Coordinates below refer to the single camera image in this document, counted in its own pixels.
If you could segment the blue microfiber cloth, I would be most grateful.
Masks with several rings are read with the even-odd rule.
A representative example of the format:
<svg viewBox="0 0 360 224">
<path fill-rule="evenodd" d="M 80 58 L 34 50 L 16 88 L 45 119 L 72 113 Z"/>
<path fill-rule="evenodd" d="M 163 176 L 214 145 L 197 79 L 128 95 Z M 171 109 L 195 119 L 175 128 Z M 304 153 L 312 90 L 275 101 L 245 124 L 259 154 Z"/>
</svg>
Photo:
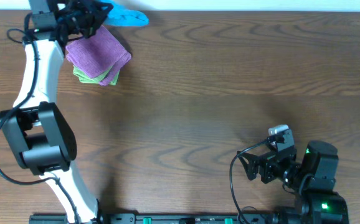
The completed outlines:
<svg viewBox="0 0 360 224">
<path fill-rule="evenodd" d="M 108 13 L 104 24 L 115 27 L 143 27 L 149 24 L 148 17 L 140 11 L 127 9 L 112 0 L 101 0 L 104 3 L 110 3 L 113 9 Z"/>
</svg>

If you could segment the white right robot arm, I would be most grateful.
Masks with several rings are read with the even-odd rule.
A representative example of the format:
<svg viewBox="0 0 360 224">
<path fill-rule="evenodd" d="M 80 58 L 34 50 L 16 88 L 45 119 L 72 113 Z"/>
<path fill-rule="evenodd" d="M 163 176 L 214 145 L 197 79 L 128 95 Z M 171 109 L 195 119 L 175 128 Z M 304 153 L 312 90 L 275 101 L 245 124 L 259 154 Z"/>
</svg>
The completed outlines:
<svg viewBox="0 0 360 224">
<path fill-rule="evenodd" d="M 245 213 L 237 208 L 240 223 L 348 223 L 345 199 L 334 191 L 338 150 L 330 143 L 312 140 L 303 159 L 297 162 L 293 132 L 287 125 L 268 130 L 268 137 L 254 145 L 267 146 L 262 155 L 251 154 L 251 147 L 236 153 L 248 180 L 260 177 L 264 184 L 282 182 L 295 198 L 294 207 L 280 207 L 270 213 Z"/>
</svg>

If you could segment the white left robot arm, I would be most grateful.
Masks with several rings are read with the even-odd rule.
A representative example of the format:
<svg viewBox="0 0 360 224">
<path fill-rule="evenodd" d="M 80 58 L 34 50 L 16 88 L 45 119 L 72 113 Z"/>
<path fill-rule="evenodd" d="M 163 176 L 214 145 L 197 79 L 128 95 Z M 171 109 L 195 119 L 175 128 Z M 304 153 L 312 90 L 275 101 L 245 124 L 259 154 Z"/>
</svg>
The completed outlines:
<svg viewBox="0 0 360 224">
<path fill-rule="evenodd" d="M 3 134 L 22 169 L 47 184 L 65 209 L 63 223 L 110 223 L 76 166 L 75 135 L 57 107 L 66 45 L 95 35 L 113 6 L 99 1 L 31 1 L 21 44 L 26 67 L 13 106 L 0 112 Z"/>
</svg>

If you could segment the purple folded cloth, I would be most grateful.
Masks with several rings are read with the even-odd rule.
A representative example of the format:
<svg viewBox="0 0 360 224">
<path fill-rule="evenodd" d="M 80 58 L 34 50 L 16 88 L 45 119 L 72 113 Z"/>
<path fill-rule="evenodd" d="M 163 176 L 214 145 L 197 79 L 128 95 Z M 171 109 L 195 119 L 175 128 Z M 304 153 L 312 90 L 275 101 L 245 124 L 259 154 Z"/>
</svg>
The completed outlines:
<svg viewBox="0 0 360 224">
<path fill-rule="evenodd" d="M 88 39 L 79 39 L 66 46 L 67 60 L 86 71 L 90 68 L 121 70 L 131 60 L 131 54 L 105 28 L 101 27 Z"/>
</svg>

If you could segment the green folded cloth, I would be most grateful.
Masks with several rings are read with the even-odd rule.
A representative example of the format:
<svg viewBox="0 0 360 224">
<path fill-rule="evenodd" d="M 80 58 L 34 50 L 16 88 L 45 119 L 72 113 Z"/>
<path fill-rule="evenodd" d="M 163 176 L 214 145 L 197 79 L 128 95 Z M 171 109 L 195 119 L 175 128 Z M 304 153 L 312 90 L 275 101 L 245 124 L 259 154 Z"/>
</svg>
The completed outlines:
<svg viewBox="0 0 360 224">
<path fill-rule="evenodd" d="M 106 70 L 102 68 L 90 68 L 86 71 L 73 66 L 73 74 L 78 77 L 81 83 L 99 84 L 101 86 L 116 85 L 120 70 L 114 70 L 108 67 Z"/>
</svg>

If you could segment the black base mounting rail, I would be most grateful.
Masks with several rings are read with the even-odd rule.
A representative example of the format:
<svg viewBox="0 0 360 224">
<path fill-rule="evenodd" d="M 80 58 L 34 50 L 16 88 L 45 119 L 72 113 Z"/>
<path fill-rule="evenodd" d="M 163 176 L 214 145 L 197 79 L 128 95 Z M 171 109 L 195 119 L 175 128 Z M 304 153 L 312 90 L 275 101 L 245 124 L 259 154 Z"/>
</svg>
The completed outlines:
<svg viewBox="0 0 360 224">
<path fill-rule="evenodd" d="M 35 213 L 29 217 L 29 224 L 53 223 L 104 223 L 104 224 L 286 224 L 300 223 L 298 215 L 290 209 L 277 212 L 264 212 L 247 207 L 236 214 L 139 214 L 139 213 L 104 213 L 101 210 L 90 215 L 76 212 L 73 215 L 54 213 Z"/>
</svg>

